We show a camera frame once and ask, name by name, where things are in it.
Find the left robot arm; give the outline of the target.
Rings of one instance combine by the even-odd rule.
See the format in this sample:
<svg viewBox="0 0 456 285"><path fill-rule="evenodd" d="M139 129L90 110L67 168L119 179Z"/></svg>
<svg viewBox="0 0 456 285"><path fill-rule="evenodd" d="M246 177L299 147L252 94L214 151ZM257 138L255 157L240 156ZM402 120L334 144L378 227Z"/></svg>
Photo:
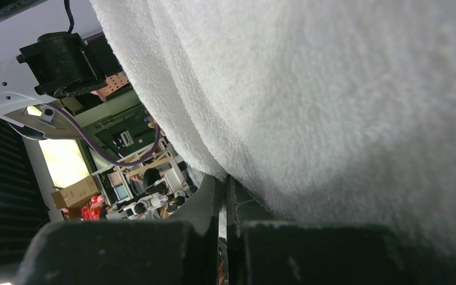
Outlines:
<svg viewBox="0 0 456 285"><path fill-rule="evenodd" d="M0 64L0 119L31 140L84 138L58 103L106 86L106 75L82 37L74 33L70 1L67 31L46 33Z"/></svg>

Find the brown cardboard box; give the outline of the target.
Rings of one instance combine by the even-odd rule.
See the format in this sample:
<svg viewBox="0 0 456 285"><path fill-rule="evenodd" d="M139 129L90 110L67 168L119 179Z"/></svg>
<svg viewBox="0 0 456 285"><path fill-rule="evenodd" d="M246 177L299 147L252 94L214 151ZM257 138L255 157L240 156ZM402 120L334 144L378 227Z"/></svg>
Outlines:
<svg viewBox="0 0 456 285"><path fill-rule="evenodd" d="M64 189L51 193L51 197L57 209L62 209L79 206L99 193L96 177L89 175Z"/></svg>

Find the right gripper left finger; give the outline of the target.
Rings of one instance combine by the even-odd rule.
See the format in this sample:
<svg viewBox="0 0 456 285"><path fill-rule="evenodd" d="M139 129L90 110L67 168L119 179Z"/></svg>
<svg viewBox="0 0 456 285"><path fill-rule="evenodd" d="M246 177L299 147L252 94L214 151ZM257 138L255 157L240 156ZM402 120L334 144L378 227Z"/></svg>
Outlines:
<svg viewBox="0 0 456 285"><path fill-rule="evenodd" d="M17 284L217 284L220 181L164 220L49 223L33 238Z"/></svg>

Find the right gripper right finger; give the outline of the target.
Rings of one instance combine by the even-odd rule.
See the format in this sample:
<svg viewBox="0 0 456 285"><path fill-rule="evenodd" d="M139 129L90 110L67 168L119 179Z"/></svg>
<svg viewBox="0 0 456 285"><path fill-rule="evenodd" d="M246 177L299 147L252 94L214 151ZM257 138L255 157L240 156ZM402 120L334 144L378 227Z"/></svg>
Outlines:
<svg viewBox="0 0 456 285"><path fill-rule="evenodd" d="M233 177L226 211L231 284L456 284L456 258L380 226L280 220Z"/></svg>

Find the white towel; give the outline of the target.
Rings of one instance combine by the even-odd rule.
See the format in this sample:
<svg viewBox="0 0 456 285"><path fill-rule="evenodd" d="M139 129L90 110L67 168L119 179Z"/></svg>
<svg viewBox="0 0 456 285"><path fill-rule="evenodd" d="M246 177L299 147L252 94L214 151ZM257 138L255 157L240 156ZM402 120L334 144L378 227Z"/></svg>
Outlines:
<svg viewBox="0 0 456 285"><path fill-rule="evenodd" d="M456 257L456 1L93 1L194 168Z"/></svg>

